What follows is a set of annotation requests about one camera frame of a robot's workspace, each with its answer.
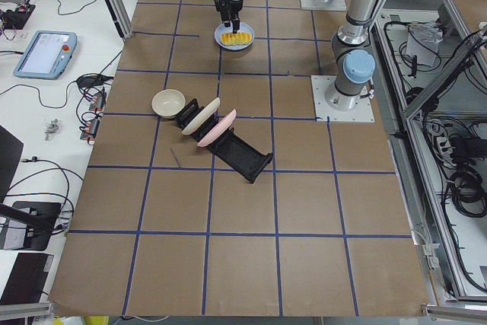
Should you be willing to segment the blue plate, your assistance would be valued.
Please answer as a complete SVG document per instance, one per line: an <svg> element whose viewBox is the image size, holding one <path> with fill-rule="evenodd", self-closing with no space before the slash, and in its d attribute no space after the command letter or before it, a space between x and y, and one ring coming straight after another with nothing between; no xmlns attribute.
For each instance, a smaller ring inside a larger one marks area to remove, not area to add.
<svg viewBox="0 0 487 325"><path fill-rule="evenodd" d="M240 29L236 33L230 27L220 24L214 32L215 41L219 46L230 51L240 51L246 49L254 40L253 28L242 22Z"/></svg>

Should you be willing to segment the blue teach pendant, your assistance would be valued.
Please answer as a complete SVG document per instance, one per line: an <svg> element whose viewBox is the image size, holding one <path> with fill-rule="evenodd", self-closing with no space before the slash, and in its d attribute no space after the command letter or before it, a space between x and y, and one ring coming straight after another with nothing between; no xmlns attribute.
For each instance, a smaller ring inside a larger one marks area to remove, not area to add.
<svg viewBox="0 0 487 325"><path fill-rule="evenodd" d="M77 46L76 33L38 30L16 65L19 78L56 80L66 69Z"/></svg>

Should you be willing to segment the cream bowl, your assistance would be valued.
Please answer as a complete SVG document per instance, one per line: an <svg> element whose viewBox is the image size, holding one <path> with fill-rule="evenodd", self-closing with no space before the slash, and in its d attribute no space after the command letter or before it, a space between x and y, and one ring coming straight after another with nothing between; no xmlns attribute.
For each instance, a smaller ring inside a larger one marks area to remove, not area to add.
<svg viewBox="0 0 487 325"><path fill-rule="evenodd" d="M152 99L153 111L165 119L174 118L186 104L184 95L175 89L159 91Z"/></svg>

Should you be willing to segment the black monitor stand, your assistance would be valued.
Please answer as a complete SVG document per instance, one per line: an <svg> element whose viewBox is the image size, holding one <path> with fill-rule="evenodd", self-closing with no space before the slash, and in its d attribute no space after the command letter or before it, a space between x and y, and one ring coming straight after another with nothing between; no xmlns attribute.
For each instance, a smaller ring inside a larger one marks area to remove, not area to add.
<svg viewBox="0 0 487 325"><path fill-rule="evenodd" d="M7 196L21 160L24 144L7 129L1 128L1 200ZM56 230L61 211L58 202L17 201L12 206L1 204L1 229L4 250L44 251Z"/></svg>

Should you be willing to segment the orange striped bread roll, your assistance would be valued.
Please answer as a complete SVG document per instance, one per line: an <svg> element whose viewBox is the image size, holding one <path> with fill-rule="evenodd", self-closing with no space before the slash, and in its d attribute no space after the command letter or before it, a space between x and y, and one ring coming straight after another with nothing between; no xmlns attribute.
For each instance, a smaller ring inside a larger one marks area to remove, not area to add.
<svg viewBox="0 0 487 325"><path fill-rule="evenodd" d="M247 32L238 32L236 34L223 33L221 35L221 42L225 46L246 46L250 44L252 40L252 34Z"/></svg>

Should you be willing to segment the black dish rack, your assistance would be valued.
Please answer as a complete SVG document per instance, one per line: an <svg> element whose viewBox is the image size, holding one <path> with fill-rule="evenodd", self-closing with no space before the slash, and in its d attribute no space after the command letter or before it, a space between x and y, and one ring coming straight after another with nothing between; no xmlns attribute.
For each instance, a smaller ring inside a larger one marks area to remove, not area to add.
<svg viewBox="0 0 487 325"><path fill-rule="evenodd" d="M177 125L182 131L203 108L199 106L197 99L192 99L175 116ZM198 143L219 121L220 119L217 119L214 113L190 136ZM231 126L215 142L204 148L218 156L250 183L255 181L273 158L272 153L264 155L236 136Z"/></svg>

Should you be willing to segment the cream plate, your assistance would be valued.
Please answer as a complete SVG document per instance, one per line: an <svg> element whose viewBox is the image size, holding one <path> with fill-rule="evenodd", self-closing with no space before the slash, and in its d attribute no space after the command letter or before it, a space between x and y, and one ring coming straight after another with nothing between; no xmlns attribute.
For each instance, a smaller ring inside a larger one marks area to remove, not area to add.
<svg viewBox="0 0 487 325"><path fill-rule="evenodd" d="M208 118L214 115L215 111L219 108L220 103L220 98L216 97L189 122L189 124L183 129L182 134L191 135L194 133Z"/></svg>

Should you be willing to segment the pink plate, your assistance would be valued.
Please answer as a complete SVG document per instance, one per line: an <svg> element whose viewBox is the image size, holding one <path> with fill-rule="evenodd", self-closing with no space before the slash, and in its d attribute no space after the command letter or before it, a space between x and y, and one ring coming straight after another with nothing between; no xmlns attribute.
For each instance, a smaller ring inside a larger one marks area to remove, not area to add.
<svg viewBox="0 0 487 325"><path fill-rule="evenodd" d="M197 146L204 148L215 142L233 123L237 111L233 109L228 115L221 119L198 143Z"/></svg>

